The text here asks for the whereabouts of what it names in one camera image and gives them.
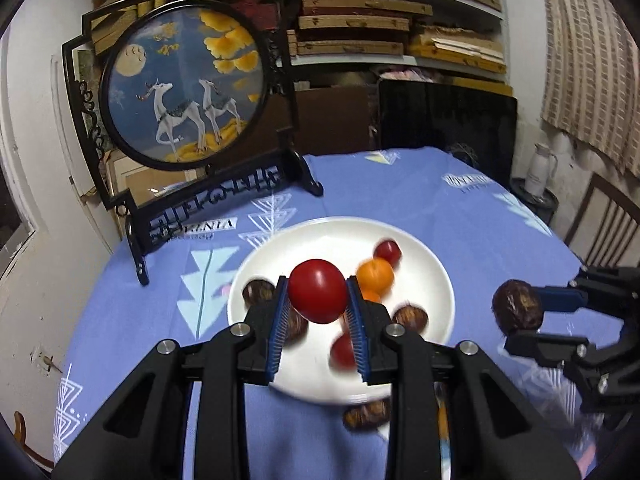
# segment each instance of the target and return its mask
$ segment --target white thermos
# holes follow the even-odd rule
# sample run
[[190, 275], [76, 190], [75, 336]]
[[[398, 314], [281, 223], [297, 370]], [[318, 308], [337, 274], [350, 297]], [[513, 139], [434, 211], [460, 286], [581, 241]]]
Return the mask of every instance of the white thermos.
[[[551, 165], [551, 157], [556, 161]], [[554, 177], [558, 169], [558, 158], [551, 152], [546, 144], [536, 144], [536, 153], [531, 157], [529, 173], [524, 182], [524, 189], [532, 196], [540, 197], [545, 192], [546, 182]]]

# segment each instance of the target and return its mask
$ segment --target full moon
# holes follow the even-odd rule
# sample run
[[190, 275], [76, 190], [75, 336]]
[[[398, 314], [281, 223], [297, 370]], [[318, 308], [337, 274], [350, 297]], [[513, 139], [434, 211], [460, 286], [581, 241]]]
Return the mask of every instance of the full moon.
[[142, 72], [146, 63], [146, 53], [143, 46], [130, 44], [118, 54], [115, 63], [116, 72], [126, 77], [132, 77]]

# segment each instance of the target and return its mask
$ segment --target striped curtain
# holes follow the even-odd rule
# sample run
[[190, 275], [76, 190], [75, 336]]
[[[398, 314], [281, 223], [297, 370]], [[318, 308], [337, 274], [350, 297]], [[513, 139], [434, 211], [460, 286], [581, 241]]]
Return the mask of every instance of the striped curtain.
[[640, 176], [638, 47], [609, 0], [545, 0], [542, 118]]

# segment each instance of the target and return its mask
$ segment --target yellow ginkgo leaves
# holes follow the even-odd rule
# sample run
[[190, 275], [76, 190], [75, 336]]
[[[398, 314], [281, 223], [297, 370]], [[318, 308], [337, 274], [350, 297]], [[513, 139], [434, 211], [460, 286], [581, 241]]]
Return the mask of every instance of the yellow ginkgo leaves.
[[162, 54], [163, 56], [168, 56], [169, 54], [171, 54], [172, 50], [178, 50], [179, 48], [180, 48], [180, 44], [178, 43], [174, 43], [174, 44], [165, 43], [158, 50], [156, 50], [156, 52], [158, 54]]
[[213, 57], [221, 57], [223, 59], [230, 59], [241, 48], [237, 41], [226, 36], [205, 38], [204, 44]]
[[231, 16], [208, 9], [200, 10], [200, 21], [207, 25], [207, 27], [213, 28], [218, 32], [226, 32], [239, 26], [239, 23]]
[[249, 80], [245, 77], [243, 77], [242, 79], [238, 79], [238, 81], [236, 81], [235, 83], [233, 83], [233, 87], [236, 90], [242, 90], [246, 84], [249, 82]]
[[177, 23], [175, 22], [165, 23], [164, 25], [160, 25], [159, 28], [156, 27], [154, 31], [155, 31], [154, 40], [156, 41], [168, 40], [169, 38], [172, 38], [177, 34], [178, 32]]
[[231, 59], [238, 50], [253, 44], [251, 35], [242, 27], [229, 31], [220, 38], [205, 38], [204, 44], [214, 57]]
[[221, 74], [229, 74], [236, 67], [234, 62], [229, 59], [217, 59], [213, 62], [213, 65]]
[[236, 27], [225, 34], [226, 38], [236, 41], [241, 48], [254, 44], [254, 38], [244, 27]]
[[254, 38], [244, 27], [241, 27], [236, 20], [229, 16], [207, 9], [200, 11], [200, 20], [207, 27], [218, 32], [226, 32], [219, 38], [204, 38], [203, 40], [207, 50], [217, 58], [213, 64], [218, 72], [228, 74], [235, 68], [242, 72], [255, 70], [260, 60], [257, 50], [252, 50], [233, 59], [238, 51], [254, 44]]
[[244, 56], [240, 56], [238, 59], [234, 60], [234, 65], [238, 70], [242, 70], [243, 72], [251, 72], [255, 67], [258, 66], [258, 51], [252, 50]]

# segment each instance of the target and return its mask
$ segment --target cherry tomato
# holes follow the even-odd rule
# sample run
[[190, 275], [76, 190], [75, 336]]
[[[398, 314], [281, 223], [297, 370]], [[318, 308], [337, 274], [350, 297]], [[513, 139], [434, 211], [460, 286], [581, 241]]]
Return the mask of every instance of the cherry tomato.
[[312, 323], [334, 322], [349, 301], [344, 276], [326, 260], [299, 264], [289, 275], [287, 290], [293, 308]]
[[373, 303], [382, 303], [382, 300], [380, 299], [380, 295], [377, 292], [374, 292], [373, 290], [369, 290], [368, 288], [365, 288], [362, 291], [362, 299], [367, 301], [373, 301]]
[[360, 264], [356, 270], [356, 280], [360, 290], [370, 290], [384, 296], [394, 282], [394, 270], [388, 261], [372, 258]]
[[355, 370], [356, 357], [353, 355], [353, 345], [349, 334], [342, 334], [335, 340], [329, 353], [331, 366], [341, 370]]
[[382, 240], [373, 251], [373, 256], [388, 261], [395, 268], [402, 258], [402, 251], [395, 240]]

